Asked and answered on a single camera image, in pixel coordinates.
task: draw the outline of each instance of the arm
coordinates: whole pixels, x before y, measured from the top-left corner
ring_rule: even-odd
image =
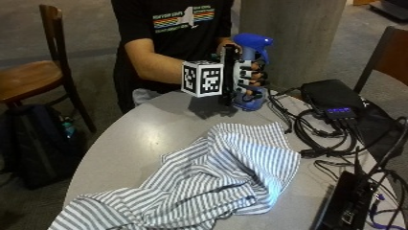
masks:
[[[142,38],[125,44],[129,59],[142,79],[180,84],[180,59],[154,53],[152,40]]]

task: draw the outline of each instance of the chair seat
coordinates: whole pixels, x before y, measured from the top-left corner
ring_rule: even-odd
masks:
[[[62,72],[51,60],[0,70],[0,102],[20,101],[61,85]]]

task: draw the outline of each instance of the graphic print on shirt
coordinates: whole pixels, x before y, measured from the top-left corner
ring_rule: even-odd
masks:
[[[214,18],[214,8],[210,5],[187,7],[184,11],[152,15],[155,34],[175,31],[183,28],[196,28],[196,22]]]

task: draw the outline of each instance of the apriltag cube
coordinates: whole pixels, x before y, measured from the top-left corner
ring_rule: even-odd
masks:
[[[180,91],[198,98],[220,95],[223,67],[206,60],[183,61]]]

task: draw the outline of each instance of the electronic device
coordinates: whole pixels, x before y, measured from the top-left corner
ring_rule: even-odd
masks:
[[[339,177],[315,230],[361,230],[365,224],[373,185],[362,176],[344,171]]]

